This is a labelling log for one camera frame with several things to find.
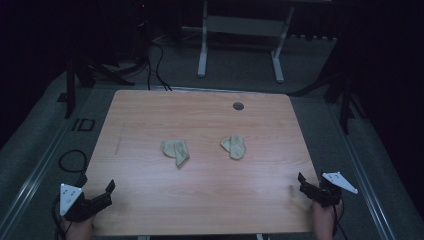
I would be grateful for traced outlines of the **grey metal floor rail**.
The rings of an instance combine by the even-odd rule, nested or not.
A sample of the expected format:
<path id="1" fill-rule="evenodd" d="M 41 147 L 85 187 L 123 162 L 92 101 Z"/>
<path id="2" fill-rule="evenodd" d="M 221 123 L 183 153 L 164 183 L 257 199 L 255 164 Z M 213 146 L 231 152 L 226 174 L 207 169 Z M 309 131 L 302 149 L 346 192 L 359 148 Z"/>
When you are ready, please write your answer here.
<path id="1" fill-rule="evenodd" d="M 44 95 L 0 149 L 0 240 L 10 239 L 90 95 L 89 90 L 76 94 L 68 119 L 58 95 Z"/>
<path id="2" fill-rule="evenodd" d="M 352 172 L 355 175 L 358 183 L 360 193 L 363 196 L 368 211 L 373 219 L 376 230 L 381 240 L 396 240 L 392 227 L 386 217 L 385 211 L 381 205 L 381 202 L 369 180 L 365 168 L 362 164 L 361 158 L 357 153 L 351 137 L 346 134 L 343 128 L 340 126 L 339 117 L 337 114 L 337 107 L 333 104 L 327 106 L 329 115 L 331 116 L 332 122 L 341 140 L 346 148 L 348 155 L 348 162 L 351 166 Z"/>

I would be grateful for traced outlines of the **white metal desk frame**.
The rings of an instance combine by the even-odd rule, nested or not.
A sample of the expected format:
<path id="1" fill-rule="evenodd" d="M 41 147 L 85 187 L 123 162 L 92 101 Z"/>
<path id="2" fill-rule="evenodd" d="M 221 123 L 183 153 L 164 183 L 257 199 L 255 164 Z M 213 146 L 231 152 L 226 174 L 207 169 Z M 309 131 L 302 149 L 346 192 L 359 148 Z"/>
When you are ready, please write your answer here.
<path id="1" fill-rule="evenodd" d="M 239 17 L 227 17 L 210 15 L 208 13 L 209 0 L 203 0 L 202 13 L 202 42 L 198 62 L 197 76 L 204 77 L 207 69 L 208 44 L 207 37 L 209 32 L 252 35 L 264 37 L 276 37 L 278 39 L 277 47 L 270 52 L 275 80 L 277 83 L 283 83 L 285 78 L 280 62 L 280 55 L 286 40 L 288 30 L 294 15 L 294 7 L 289 7 L 285 19 L 282 21 L 251 19 Z"/>

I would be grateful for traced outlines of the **beige cloth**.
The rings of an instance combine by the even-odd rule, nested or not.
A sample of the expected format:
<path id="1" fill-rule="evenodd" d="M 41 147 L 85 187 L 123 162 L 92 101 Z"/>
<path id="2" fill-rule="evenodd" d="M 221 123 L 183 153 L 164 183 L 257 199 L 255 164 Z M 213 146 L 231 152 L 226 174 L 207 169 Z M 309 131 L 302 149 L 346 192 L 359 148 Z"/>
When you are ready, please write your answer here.
<path id="1" fill-rule="evenodd" d="M 190 154 L 184 140 L 163 141 L 160 149 L 166 156 L 175 159 L 175 165 L 178 169 L 180 169 L 190 158 Z"/>
<path id="2" fill-rule="evenodd" d="M 244 139 L 238 135 L 231 135 L 224 138 L 220 145 L 229 153 L 232 159 L 240 160 L 246 151 Z"/>

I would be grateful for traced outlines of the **black tripod stand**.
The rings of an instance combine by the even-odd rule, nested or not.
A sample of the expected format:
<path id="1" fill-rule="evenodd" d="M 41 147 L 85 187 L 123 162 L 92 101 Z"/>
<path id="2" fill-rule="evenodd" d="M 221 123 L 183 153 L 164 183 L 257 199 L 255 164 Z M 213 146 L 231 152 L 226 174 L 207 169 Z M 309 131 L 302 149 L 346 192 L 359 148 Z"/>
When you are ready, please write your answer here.
<path id="1" fill-rule="evenodd" d="M 112 71 L 86 56 L 75 55 L 71 57 L 66 64 L 66 92 L 61 94 L 59 97 L 60 101 L 66 103 L 66 113 L 64 118 L 69 119 L 75 109 L 75 78 L 78 78 L 83 86 L 93 87 L 95 84 L 93 73 L 99 73 L 104 78 L 114 81 L 120 85 L 134 86 L 133 82 L 123 79 L 123 76 L 139 70 L 142 66 L 143 62 L 136 63 L 135 65 L 122 70 Z"/>
<path id="2" fill-rule="evenodd" d="M 348 135 L 348 119 L 353 116 L 350 105 L 353 105 L 362 117 L 365 116 L 364 112 L 358 107 L 351 95 L 353 80 L 353 73 L 335 73 L 327 77 L 320 77 L 314 83 L 300 90 L 289 92 L 288 96 L 300 97 L 324 85 L 329 85 L 324 94 L 324 101 L 326 103 L 335 103 L 338 99 L 341 99 L 339 125 L 343 133 Z"/>

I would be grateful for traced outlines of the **black power strip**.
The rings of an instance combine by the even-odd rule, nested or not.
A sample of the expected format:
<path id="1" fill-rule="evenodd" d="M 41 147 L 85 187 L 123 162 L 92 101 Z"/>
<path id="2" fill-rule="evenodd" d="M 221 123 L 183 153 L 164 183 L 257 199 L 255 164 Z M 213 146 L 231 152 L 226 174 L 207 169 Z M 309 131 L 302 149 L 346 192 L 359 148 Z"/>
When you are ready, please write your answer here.
<path id="1" fill-rule="evenodd" d="M 289 34 L 287 39 L 295 38 L 295 39 L 303 39 L 305 41 L 315 41 L 315 40 L 323 40 L 323 41 L 337 41 L 337 37 L 325 36 L 325 35 L 306 35 L 306 34 Z"/>

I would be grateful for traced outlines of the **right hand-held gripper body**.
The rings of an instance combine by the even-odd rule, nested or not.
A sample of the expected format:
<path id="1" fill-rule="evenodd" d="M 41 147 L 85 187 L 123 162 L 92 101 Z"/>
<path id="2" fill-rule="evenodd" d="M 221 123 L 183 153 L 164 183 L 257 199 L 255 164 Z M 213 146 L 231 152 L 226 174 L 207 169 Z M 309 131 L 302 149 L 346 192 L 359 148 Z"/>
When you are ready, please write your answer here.
<path id="1" fill-rule="evenodd" d="M 329 182 L 328 190 L 322 190 L 319 186 L 312 185 L 306 181 L 306 183 L 300 184 L 300 191 L 309 199 L 318 202 L 323 208 L 338 205 L 342 197 L 342 190 L 347 190 L 353 194 L 358 193 L 358 189 L 340 172 L 322 173 L 321 176 L 322 179 L 326 179 Z"/>

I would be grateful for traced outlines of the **person's left hand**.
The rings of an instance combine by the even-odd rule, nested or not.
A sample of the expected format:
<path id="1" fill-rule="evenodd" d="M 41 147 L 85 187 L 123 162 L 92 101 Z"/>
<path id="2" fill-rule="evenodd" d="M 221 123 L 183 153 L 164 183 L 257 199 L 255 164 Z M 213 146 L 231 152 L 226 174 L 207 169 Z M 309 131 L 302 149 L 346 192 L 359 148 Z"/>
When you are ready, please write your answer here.
<path id="1" fill-rule="evenodd" d="M 66 240 L 92 240 L 94 232 L 95 217 L 82 222 L 64 221 L 64 231 Z"/>

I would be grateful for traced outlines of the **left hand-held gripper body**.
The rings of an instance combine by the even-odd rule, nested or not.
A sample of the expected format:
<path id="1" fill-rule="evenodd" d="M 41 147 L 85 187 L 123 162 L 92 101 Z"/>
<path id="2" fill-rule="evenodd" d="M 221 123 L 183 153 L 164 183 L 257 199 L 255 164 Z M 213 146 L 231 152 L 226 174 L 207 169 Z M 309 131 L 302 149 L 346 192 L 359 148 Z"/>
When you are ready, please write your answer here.
<path id="1" fill-rule="evenodd" d="M 111 194 L 86 199 L 82 188 L 62 183 L 60 185 L 60 207 L 62 217 L 71 222 L 82 222 L 112 204 Z"/>

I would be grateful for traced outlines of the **person's right hand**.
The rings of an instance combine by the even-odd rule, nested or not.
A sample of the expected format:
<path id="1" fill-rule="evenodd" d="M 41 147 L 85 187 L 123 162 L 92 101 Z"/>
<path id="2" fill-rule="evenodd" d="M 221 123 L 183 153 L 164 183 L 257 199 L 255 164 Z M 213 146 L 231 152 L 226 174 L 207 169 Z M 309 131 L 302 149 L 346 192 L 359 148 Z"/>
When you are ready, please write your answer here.
<path id="1" fill-rule="evenodd" d="M 335 208 L 331 206 L 323 208 L 318 202 L 312 201 L 312 224 L 316 240 L 333 240 L 335 222 L 342 210 L 342 202 Z"/>

